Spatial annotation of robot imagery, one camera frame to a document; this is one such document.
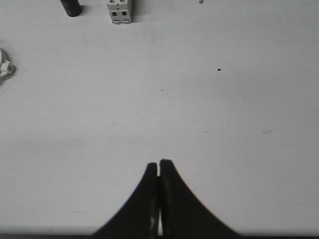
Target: white tabletop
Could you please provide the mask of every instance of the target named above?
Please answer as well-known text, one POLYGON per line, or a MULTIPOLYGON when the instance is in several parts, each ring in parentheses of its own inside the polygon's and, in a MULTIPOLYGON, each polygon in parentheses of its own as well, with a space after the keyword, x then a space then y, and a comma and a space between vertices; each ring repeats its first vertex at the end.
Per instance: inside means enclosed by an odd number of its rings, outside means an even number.
POLYGON ((169 158, 236 231, 319 234, 318 1, 80 3, 1 1, 0 233, 90 234, 169 158))

